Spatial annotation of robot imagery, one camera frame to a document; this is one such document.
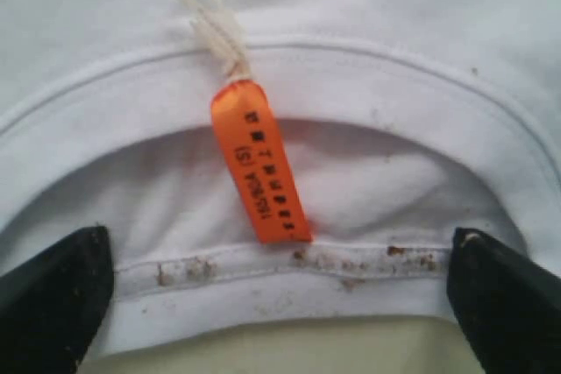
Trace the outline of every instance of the white fabric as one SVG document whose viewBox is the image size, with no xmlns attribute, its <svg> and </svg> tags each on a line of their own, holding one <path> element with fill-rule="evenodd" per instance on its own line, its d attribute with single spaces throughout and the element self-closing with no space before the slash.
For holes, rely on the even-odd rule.
<svg viewBox="0 0 561 374">
<path fill-rule="evenodd" d="M 247 322 L 450 317 L 456 226 L 561 274 L 556 0 L 226 0 L 309 247 L 256 243 L 209 129 L 220 69 L 175 0 L 2 2 L 0 271 L 106 224 L 117 287 L 92 357 Z"/>
</svg>

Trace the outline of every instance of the white thread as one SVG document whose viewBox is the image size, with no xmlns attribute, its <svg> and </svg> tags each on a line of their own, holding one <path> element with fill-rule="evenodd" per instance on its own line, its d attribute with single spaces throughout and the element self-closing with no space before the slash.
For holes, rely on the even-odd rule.
<svg viewBox="0 0 561 374">
<path fill-rule="evenodd" d="M 194 12 L 191 25 L 210 52 L 223 62 L 228 82 L 251 79 L 242 28 L 222 0 L 180 0 Z"/>
</svg>

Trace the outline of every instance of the orange tag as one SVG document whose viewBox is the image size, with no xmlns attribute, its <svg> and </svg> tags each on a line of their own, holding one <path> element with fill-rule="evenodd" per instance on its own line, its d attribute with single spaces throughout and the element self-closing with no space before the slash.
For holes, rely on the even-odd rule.
<svg viewBox="0 0 561 374">
<path fill-rule="evenodd" d="M 263 89 L 249 80 L 233 82 L 215 96 L 211 111 L 218 143 L 259 240 L 311 241 Z"/>
</svg>

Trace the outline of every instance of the white string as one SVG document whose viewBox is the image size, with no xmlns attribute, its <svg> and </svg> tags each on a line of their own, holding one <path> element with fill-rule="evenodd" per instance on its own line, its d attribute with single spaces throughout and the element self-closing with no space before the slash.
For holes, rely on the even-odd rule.
<svg viewBox="0 0 561 374">
<path fill-rule="evenodd" d="M 194 13 L 191 25 L 209 50 L 223 62 L 228 82 L 251 79 L 242 28 L 222 0 L 180 0 Z"/>
</svg>

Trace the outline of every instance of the white t-shirt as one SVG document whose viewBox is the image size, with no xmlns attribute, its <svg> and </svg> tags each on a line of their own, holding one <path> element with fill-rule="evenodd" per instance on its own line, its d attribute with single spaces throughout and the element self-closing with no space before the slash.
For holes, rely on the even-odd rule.
<svg viewBox="0 0 561 374">
<path fill-rule="evenodd" d="M 175 0 L 0 0 L 0 272 L 107 225 L 90 355 L 218 328 L 451 317 L 457 226 L 561 274 L 558 0 L 226 0 L 315 242 L 257 242 Z"/>
</svg>

